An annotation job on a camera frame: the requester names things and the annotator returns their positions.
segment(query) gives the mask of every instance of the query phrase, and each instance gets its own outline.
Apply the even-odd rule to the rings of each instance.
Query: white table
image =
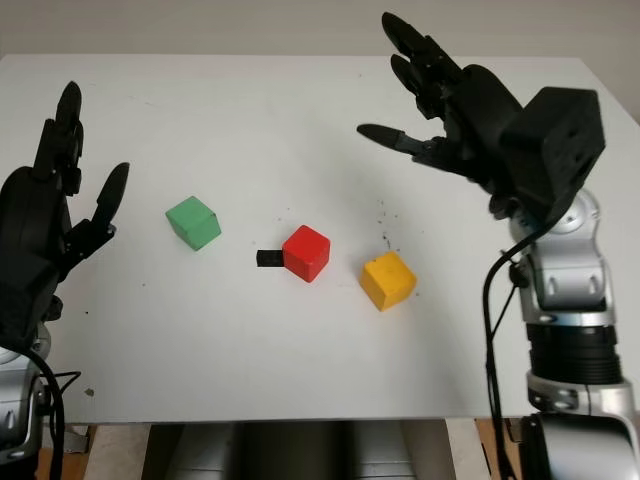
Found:
[[[600,92],[608,147],[588,181],[602,205],[624,372],[640,386],[640,129],[578,60],[460,58],[522,102],[545,85]],[[0,61],[0,178],[33,162],[69,80],[84,94],[83,185],[92,214],[110,169],[131,162],[115,239],[60,286],[56,370],[80,369],[70,422],[488,415],[480,291],[506,222],[488,196],[355,132],[363,122],[441,133],[380,57],[10,55]],[[222,236],[194,253],[164,212],[196,195]],[[332,241],[313,284],[255,265],[301,224]],[[419,278],[379,313],[358,285],[393,249]],[[494,309],[508,284],[495,288]],[[497,339],[506,415],[526,401],[518,304]],[[95,395],[84,393],[93,389]]]

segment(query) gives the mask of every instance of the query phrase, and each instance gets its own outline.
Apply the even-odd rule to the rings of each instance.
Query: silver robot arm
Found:
[[[527,479],[640,479],[633,390],[615,352],[611,280],[595,242],[599,216],[580,191],[519,265],[529,401],[540,410],[522,420]],[[511,233],[519,241],[531,226],[516,216]]]

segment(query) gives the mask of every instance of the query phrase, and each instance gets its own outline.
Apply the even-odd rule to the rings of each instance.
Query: floor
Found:
[[[421,421],[404,422],[405,438],[409,449],[432,451],[433,444],[420,433]],[[451,456],[457,480],[489,480],[487,462],[495,464],[493,451],[493,430],[489,420],[447,420]],[[102,425],[93,436],[90,454],[66,454],[63,480],[140,480],[145,462],[149,425]],[[517,451],[509,446],[510,457],[517,462]],[[421,455],[412,455],[416,474],[419,478]],[[48,475],[50,451],[43,449],[40,456],[41,468],[38,480]],[[439,478],[431,472],[429,478]]]

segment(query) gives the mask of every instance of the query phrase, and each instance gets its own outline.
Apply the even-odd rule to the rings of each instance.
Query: robotic hand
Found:
[[[580,191],[605,147],[597,93],[543,88],[524,108],[489,70],[464,69],[431,39],[385,13],[401,54],[391,67],[418,110],[440,118],[446,138],[420,141],[365,124],[358,132],[416,163],[462,175],[491,195],[496,219],[510,218],[517,244],[491,267],[483,289],[487,379],[501,478],[514,477],[504,450],[489,289],[522,253],[510,277],[520,288],[531,342],[523,419],[524,478],[640,478],[631,385],[615,353],[615,317],[604,260],[595,245],[599,212]]]
[[[51,478],[61,475],[64,409],[55,376],[44,362],[50,346],[44,322],[61,316],[62,302],[54,295],[58,283],[113,238],[111,220],[127,182],[129,164],[121,163],[98,196],[93,218],[71,226],[66,197],[80,190],[81,102],[78,85],[69,83],[55,120],[44,124],[33,167],[18,168],[0,191],[2,478],[33,478],[45,414],[50,414],[54,443]]]

